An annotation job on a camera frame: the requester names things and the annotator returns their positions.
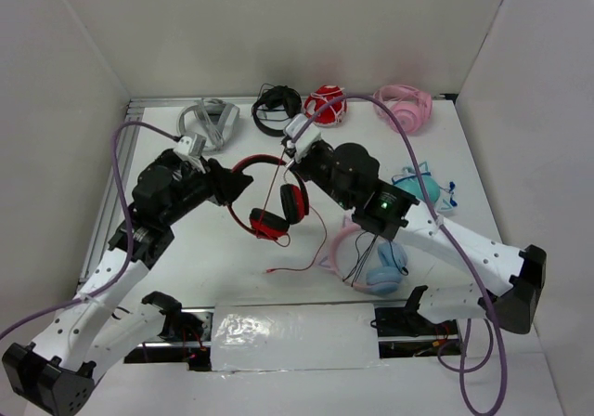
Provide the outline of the red white folded headphones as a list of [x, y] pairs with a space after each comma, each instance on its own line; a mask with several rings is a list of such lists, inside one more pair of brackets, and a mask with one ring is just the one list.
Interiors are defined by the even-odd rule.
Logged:
[[342, 123], [347, 112], [347, 103], [343, 99], [333, 103], [335, 98], [345, 94], [344, 89], [337, 85], [325, 84], [309, 94], [303, 104], [303, 113], [307, 118], [315, 116], [314, 124], [321, 127], [335, 127]]

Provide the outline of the grey white headphones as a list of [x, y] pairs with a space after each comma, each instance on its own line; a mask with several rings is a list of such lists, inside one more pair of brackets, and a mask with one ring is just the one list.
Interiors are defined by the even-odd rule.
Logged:
[[235, 135], [240, 109], [220, 98], [199, 98], [179, 113], [176, 129], [180, 136], [187, 134], [188, 116], [200, 128], [198, 134], [206, 139], [203, 151], [215, 153], [222, 151]]

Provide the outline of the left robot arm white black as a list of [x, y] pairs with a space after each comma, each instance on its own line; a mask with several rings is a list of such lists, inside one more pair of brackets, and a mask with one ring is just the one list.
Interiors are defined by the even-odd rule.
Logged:
[[163, 292], [145, 295], [120, 318], [114, 314], [173, 242], [174, 223], [204, 202], [231, 204], [252, 181], [215, 159], [192, 163], [164, 151], [138, 176], [122, 224], [66, 309], [29, 344], [14, 343], [3, 355], [13, 391], [50, 415], [75, 415], [137, 345], [179, 336], [190, 316]]

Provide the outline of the pink blue cat-ear headphones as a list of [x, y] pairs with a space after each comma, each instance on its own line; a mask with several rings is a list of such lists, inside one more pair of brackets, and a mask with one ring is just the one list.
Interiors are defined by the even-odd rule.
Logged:
[[395, 293], [409, 275], [407, 254], [399, 243], [364, 231], [349, 218], [317, 263], [344, 285], [376, 296]]

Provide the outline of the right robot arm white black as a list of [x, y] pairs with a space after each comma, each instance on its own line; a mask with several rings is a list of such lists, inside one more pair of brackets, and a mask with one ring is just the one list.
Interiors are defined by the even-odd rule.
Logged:
[[465, 319], [490, 319], [506, 332], [527, 334], [546, 281], [547, 254], [488, 239], [431, 211], [413, 194], [381, 180], [380, 163], [356, 143], [332, 147], [317, 139], [306, 147], [281, 142], [291, 171], [313, 182], [354, 224], [388, 241], [397, 240], [469, 274], [479, 296], [462, 303]]

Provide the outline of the red black headphones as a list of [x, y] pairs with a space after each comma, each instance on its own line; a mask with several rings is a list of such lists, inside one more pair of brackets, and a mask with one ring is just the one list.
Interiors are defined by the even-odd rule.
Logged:
[[281, 240], [290, 238], [291, 227], [301, 223], [310, 214], [309, 194], [302, 178], [291, 169], [289, 173], [294, 181], [278, 183], [281, 170], [288, 167], [282, 156], [248, 156], [237, 162], [232, 172], [246, 175], [247, 170], [255, 165], [275, 167], [263, 205], [252, 208], [247, 220], [240, 219], [232, 205], [227, 210], [235, 222], [251, 236], [281, 244]]

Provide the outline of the white glossy cover sheet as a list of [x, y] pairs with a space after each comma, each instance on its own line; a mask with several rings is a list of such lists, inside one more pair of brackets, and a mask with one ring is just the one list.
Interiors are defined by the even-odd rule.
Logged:
[[221, 306], [213, 313], [215, 371], [312, 371], [381, 364], [371, 304]]

